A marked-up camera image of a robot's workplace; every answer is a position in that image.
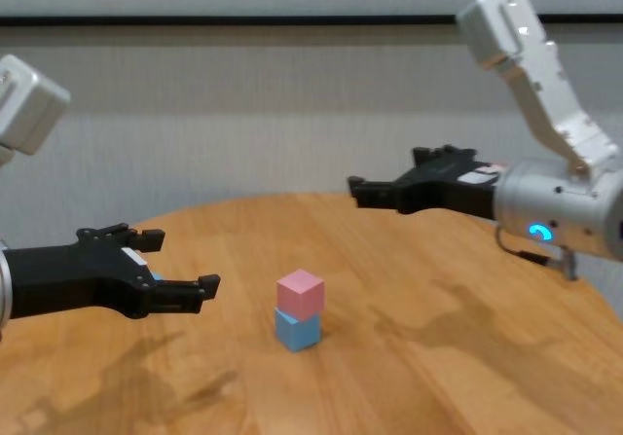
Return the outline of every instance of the blue indicator light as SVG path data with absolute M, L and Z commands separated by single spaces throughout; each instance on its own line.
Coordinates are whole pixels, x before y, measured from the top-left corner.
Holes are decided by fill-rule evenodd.
M 554 239 L 552 230 L 542 224 L 531 224 L 528 232 L 532 237 L 536 237 L 544 242 L 550 242 Z

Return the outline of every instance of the blue cube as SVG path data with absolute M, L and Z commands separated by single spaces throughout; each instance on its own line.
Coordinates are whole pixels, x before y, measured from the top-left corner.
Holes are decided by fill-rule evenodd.
M 283 345 L 297 352 L 320 341 L 320 314 L 299 321 L 275 308 L 276 335 Z

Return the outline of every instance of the stacked cubes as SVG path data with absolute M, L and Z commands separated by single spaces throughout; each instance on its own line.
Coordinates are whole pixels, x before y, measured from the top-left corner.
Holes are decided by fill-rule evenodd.
M 320 341 L 324 281 L 296 270 L 276 284 L 275 327 L 278 339 L 293 352 Z

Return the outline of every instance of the round wooden table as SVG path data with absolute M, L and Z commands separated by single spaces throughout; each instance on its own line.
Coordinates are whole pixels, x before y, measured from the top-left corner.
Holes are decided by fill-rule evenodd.
M 11 322 L 2 435 L 623 433 L 623 330 L 584 280 L 493 228 L 340 195 L 237 199 L 138 228 L 169 279 L 219 273 L 199 315 L 87 308 Z M 533 248 L 522 240 L 514 246 Z M 276 282 L 326 281 L 322 341 L 275 337 Z

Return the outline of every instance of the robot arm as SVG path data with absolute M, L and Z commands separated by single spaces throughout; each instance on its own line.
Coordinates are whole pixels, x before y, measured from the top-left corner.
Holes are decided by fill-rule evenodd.
M 358 206 L 403 214 L 440 207 L 495 220 L 505 251 L 571 279 L 575 252 L 623 261 L 619 147 L 580 107 L 530 0 L 476 0 L 457 20 L 476 61 L 498 72 L 532 135 L 561 158 L 501 167 L 474 162 L 474 150 L 416 149 L 416 167 L 394 182 L 351 177 Z M 420 164 L 418 152 L 431 157 Z M 512 252 L 501 232 L 558 246 L 562 257 Z
M 508 84 L 532 135 L 593 177 L 619 155 L 618 146 L 582 109 L 530 0 L 476 0 L 457 15 L 475 60 Z
M 18 58 L 0 60 L 0 165 L 15 151 L 35 154 L 70 101 L 68 91 Z M 127 318 L 149 313 L 199 313 L 220 283 L 156 280 L 135 253 L 162 248 L 165 233 L 120 224 L 81 229 L 78 241 L 54 247 L 0 250 L 0 330 L 10 319 L 84 307 Z

